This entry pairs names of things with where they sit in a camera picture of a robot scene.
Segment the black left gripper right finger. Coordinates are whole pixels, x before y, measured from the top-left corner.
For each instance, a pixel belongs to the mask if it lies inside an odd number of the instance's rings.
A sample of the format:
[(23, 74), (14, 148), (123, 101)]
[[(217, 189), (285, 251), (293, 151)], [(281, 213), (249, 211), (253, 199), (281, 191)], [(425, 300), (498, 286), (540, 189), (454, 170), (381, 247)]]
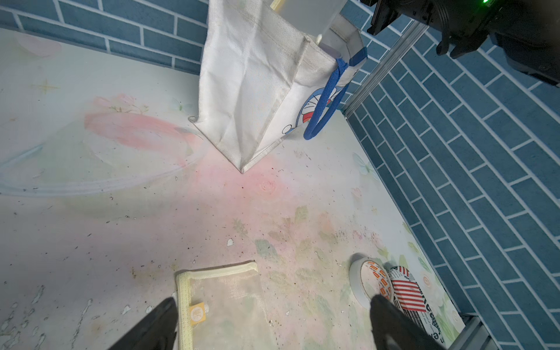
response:
[(444, 349), (381, 295), (371, 299), (370, 321), (373, 340), (378, 350)]

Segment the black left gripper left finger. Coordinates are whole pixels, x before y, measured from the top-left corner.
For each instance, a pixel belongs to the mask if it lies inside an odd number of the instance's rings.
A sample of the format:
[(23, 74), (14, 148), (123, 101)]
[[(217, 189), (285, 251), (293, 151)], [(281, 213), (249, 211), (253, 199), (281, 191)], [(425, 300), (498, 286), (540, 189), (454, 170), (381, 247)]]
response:
[(173, 349), (178, 320), (176, 301), (168, 297), (109, 349)]

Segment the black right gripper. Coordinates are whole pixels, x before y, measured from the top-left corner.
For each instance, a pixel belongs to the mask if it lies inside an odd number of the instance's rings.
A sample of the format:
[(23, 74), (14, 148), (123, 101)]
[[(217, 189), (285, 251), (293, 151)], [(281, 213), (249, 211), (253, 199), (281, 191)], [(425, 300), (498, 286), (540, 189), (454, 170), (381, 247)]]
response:
[(558, 1), (387, 0), (365, 5), (375, 9), (369, 34), (379, 34), (405, 15), (440, 32), (438, 55), (457, 59), (491, 39), (516, 71), (559, 84)]

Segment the pale yellow pouch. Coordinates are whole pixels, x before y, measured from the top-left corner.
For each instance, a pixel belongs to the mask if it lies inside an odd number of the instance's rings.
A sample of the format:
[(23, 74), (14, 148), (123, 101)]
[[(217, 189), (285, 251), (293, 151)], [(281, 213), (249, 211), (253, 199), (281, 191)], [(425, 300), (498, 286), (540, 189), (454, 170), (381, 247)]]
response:
[(175, 276), (179, 349), (277, 349), (266, 315), (258, 264)]

